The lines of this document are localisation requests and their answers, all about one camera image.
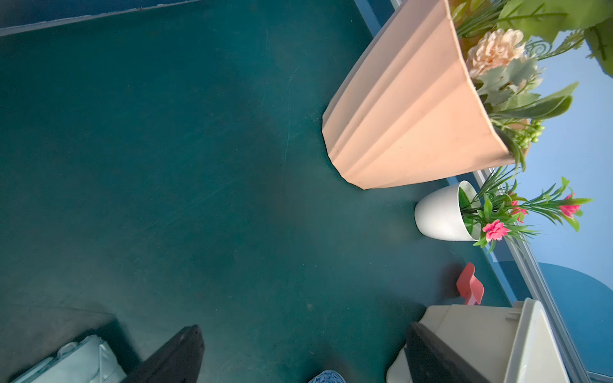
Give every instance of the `white storage bin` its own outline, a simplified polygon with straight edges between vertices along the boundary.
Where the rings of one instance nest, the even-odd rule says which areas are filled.
[[[492,383],[568,383],[541,302],[513,308],[431,306],[420,323]],[[409,383],[404,349],[387,372],[387,383]]]

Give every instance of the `peach planter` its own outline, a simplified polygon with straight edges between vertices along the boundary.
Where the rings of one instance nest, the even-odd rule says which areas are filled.
[[[332,164],[362,189],[514,162],[468,76],[447,0],[405,0],[323,116]]]

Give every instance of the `teal floor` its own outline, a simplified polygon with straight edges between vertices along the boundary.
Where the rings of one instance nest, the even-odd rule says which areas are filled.
[[[0,382],[113,320],[141,358],[199,324],[201,383],[383,382],[467,262],[509,305],[480,250],[417,230],[444,181],[363,191],[331,165],[321,115],[370,40],[352,0],[0,38]]]

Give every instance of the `floor scratch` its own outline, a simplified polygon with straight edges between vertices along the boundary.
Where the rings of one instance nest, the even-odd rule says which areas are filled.
[[[25,308],[39,308],[39,309],[54,309],[54,310],[66,310],[66,311],[78,311],[80,313],[88,314],[101,314],[113,316],[112,313],[106,313],[104,311],[87,310],[76,307],[64,307],[64,306],[45,306],[45,305],[22,305],[19,303],[8,303],[9,306],[25,307]]]
[[[230,359],[226,360],[226,362],[223,364],[223,366],[221,366],[219,368],[219,371],[222,372],[224,371],[224,367],[227,366],[228,363],[230,363],[234,358],[236,358],[237,356],[239,356],[241,354],[242,351],[238,351],[236,354],[234,354],[234,356],[232,356]]]
[[[296,70],[294,71],[294,73],[292,73],[292,75],[289,77],[289,81],[287,82],[287,138],[285,139],[285,154],[283,155],[283,169],[281,171],[281,184],[285,182],[285,162],[287,161],[287,149],[289,148],[290,125],[292,121],[292,115],[290,113],[290,107],[289,107],[289,90],[290,90],[289,86],[292,83],[292,79],[294,78],[294,75],[296,74],[296,72],[298,72],[298,68],[300,68],[300,66],[296,67]]]
[[[164,227],[170,225],[171,223],[175,222],[177,219],[181,218],[186,212],[188,208],[192,208],[192,207],[196,207],[198,205],[200,205],[201,203],[205,202],[206,200],[208,200],[209,198],[213,197],[215,194],[217,194],[218,192],[222,191],[223,189],[227,188],[228,186],[230,186],[231,184],[233,184],[234,182],[236,182],[239,178],[242,178],[244,175],[239,175],[235,178],[233,178],[232,180],[230,180],[229,182],[227,182],[226,184],[224,184],[223,186],[221,186],[220,188],[218,188],[217,190],[208,193],[207,195],[205,195],[204,197],[196,197],[194,199],[192,199],[187,205],[185,205],[183,208],[180,208],[179,210],[175,210],[173,213],[167,215],[165,218],[168,219],[167,222],[163,223],[162,226],[158,227],[157,230],[155,230],[150,236],[149,238],[147,238],[147,241],[149,241],[150,239],[152,239],[157,233],[158,231],[160,231],[161,229],[163,229]]]
[[[262,102],[260,103],[260,117],[262,116],[262,112],[264,111],[264,99],[266,98],[266,92],[264,91],[264,95],[262,96]]]

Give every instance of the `white plastic container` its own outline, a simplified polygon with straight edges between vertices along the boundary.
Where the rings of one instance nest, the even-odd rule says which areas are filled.
[[[71,342],[12,383],[120,383],[126,373],[109,344],[96,335]]]
[[[464,226],[458,195],[460,188],[464,190],[469,200],[477,195],[473,185],[462,181],[430,193],[417,203],[415,222],[422,234],[444,241],[479,240],[480,226],[475,225],[472,233],[469,233]],[[475,208],[480,205],[479,202],[473,203]]]
[[[492,383],[568,383],[541,302],[513,308],[431,306],[419,321]],[[387,383],[410,383],[404,349],[387,372]]]

